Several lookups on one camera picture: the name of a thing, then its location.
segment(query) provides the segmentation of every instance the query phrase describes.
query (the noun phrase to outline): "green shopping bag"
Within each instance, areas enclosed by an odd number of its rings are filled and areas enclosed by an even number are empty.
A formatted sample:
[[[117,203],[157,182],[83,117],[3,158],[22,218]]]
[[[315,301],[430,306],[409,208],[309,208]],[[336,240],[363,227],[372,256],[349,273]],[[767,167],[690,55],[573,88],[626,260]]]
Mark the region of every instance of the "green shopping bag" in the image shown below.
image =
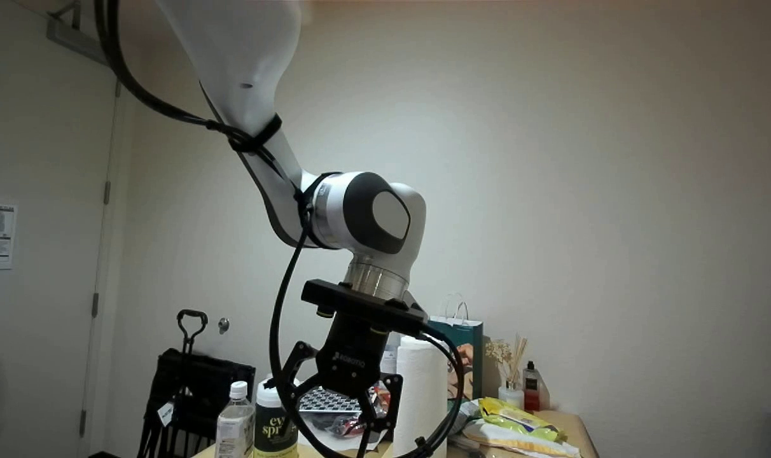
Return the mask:
[[[464,309],[464,318],[457,318],[459,311]],[[450,341],[456,345],[459,355],[464,363],[464,396],[463,400],[478,399],[482,397],[482,365],[484,363],[484,323],[470,319],[468,304],[459,301],[453,316],[445,307],[444,316],[430,316],[428,325],[441,333],[444,333]],[[456,373],[452,365],[447,363],[447,397],[452,399],[456,395]]]

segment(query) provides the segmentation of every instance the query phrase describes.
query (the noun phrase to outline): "bag handle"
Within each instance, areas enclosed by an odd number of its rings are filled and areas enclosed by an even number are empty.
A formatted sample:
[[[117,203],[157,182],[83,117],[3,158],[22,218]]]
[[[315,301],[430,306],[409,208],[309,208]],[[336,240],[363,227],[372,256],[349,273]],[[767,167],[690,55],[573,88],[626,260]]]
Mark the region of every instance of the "bag handle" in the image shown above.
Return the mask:
[[[447,310],[448,310],[448,306],[450,305],[450,299],[453,296],[459,297],[459,304],[456,305],[456,311],[453,312],[453,316],[450,316]],[[456,317],[459,316],[459,311],[462,310],[463,307],[464,307],[464,318],[462,318],[462,324],[464,324],[465,319],[470,320],[470,311],[468,310],[467,302],[464,301],[464,298],[462,298],[462,295],[459,293],[450,293],[447,296],[445,296],[445,318],[456,319]]]

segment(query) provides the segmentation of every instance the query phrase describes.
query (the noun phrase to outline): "paper towel roll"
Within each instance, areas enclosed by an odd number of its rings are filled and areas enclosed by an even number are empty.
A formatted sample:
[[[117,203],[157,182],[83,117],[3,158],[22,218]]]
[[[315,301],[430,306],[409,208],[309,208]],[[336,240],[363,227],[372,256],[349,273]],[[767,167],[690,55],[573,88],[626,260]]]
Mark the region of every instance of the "paper towel roll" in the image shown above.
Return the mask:
[[[447,360],[434,345],[405,336],[397,348],[397,374],[403,376],[403,396],[394,427],[394,456],[417,448],[414,440],[429,438],[447,414]],[[446,458],[447,440],[434,458]]]

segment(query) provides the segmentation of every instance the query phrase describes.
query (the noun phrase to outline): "white door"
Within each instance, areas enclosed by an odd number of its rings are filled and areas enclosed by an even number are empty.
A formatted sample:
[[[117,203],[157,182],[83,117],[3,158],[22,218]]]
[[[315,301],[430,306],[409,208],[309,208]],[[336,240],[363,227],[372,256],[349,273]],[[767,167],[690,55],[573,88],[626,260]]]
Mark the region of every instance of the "white door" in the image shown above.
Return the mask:
[[[18,205],[0,270],[0,456],[78,453],[115,78],[0,0],[0,200]]]

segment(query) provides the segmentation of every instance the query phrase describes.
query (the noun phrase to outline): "bottle label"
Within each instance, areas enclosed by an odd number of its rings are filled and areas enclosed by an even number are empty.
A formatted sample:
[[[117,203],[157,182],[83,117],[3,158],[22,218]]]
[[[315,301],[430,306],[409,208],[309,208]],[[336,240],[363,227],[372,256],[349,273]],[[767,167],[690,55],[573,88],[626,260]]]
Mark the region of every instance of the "bottle label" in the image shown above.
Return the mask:
[[[258,406],[255,418],[254,458],[298,456],[298,428],[283,408]]]
[[[253,446],[252,424],[252,415],[241,418],[219,417],[215,458],[246,457]]]

